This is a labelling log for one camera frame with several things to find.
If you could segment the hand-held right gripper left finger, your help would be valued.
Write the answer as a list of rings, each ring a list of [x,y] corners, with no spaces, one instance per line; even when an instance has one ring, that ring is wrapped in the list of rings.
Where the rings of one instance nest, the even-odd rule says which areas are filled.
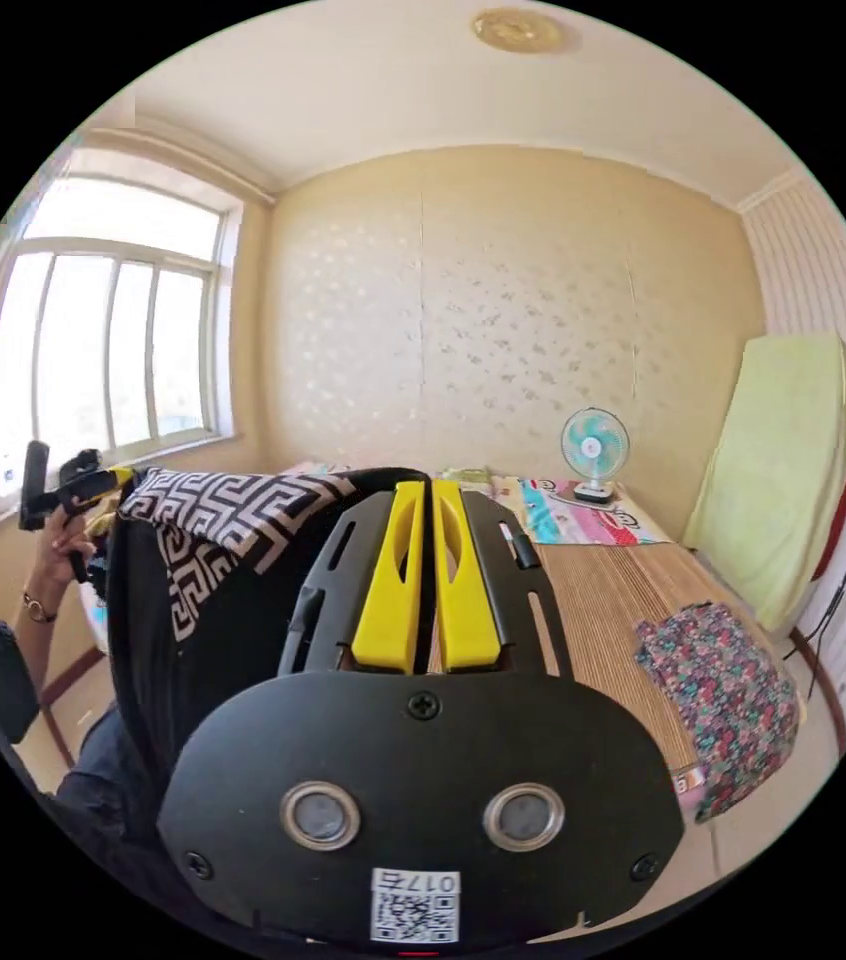
[[[414,668],[425,532],[425,484],[396,486],[363,610],[351,644],[369,670]]]

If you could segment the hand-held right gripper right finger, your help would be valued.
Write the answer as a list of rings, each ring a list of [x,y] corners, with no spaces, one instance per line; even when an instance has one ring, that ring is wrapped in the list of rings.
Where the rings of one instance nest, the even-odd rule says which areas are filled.
[[[445,479],[435,480],[431,492],[441,667],[445,672],[490,670],[501,643],[462,492]]]

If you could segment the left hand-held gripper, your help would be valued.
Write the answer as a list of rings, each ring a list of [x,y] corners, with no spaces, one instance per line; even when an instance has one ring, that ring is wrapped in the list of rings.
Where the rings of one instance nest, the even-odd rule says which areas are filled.
[[[86,513],[108,495],[116,495],[136,482],[130,467],[104,468],[97,451],[84,450],[62,465],[58,499],[69,518]]]

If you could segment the person's left hand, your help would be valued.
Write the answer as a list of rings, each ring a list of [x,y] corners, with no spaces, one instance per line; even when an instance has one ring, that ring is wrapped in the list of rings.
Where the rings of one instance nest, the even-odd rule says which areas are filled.
[[[58,507],[38,535],[27,592],[48,605],[48,597],[62,594],[75,580],[71,556],[78,555],[88,562],[95,553],[95,546],[86,533],[84,517],[71,516],[63,507]]]

